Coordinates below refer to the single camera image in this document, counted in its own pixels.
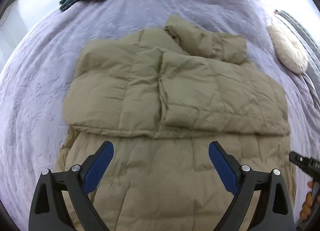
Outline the person right hand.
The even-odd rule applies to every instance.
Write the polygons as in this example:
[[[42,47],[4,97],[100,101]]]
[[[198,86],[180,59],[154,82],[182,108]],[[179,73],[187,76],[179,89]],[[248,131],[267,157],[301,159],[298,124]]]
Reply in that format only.
[[[311,215],[313,201],[312,192],[307,193],[305,202],[302,204],[302,209],[299,214],[300,219],[305,220]]]

